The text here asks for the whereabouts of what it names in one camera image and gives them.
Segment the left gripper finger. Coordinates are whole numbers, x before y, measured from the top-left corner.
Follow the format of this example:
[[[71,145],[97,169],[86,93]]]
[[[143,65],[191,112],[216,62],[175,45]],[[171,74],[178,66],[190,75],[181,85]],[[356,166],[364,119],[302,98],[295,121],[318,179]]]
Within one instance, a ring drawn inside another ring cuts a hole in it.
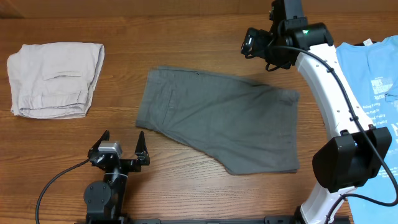
[[[150,156],[146,147],[145,134],[143,131],[139,134],[135,155],[137,156],[137,163],[141,166],[148,166],[150,164]]]
[[[88,151],[88,157],[91,157],[94,153],[99,151],[99,146],[103,141],[108,141],[110,138],[109,130],[106,130],[102,136],[94,143],[94,145]]]

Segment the grey shorts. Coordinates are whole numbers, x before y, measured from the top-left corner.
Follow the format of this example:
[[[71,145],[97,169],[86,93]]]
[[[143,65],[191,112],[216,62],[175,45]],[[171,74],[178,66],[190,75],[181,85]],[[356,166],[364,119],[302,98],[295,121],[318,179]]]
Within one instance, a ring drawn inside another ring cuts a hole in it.
[[[151,70],[136,126],[220,162],[233,175],[294,173],[300,95],[234,75]]]

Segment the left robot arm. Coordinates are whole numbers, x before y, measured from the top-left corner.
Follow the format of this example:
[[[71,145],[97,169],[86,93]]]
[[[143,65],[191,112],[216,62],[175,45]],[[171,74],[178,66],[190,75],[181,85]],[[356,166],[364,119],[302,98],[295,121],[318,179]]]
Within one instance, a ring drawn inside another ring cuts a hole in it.
[[[92,182],[84,192],[86,223],[132,223],[129,215],[122,212],[128,174],[140,172],[150,164],[144,132],[137,140],[135,159],[123,159],[118,141],[110,141],[106,130],[88,151],[91,165],[104,171],[102,181]]]

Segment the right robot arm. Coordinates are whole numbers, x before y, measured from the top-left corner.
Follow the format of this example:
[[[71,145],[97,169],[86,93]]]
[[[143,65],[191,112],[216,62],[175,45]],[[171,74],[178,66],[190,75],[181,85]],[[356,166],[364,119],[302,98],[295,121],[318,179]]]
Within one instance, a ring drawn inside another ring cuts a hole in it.
[[[344,223],[336,212],[386,166],[391,134],[376,127],[360,107],[326,25],[310,24],[300,1],[274,1],[270,19],[265,59],[278,67],[297,68],[315,97],[328,135],[328,142],[312,159],[317,182],[292,221]]]

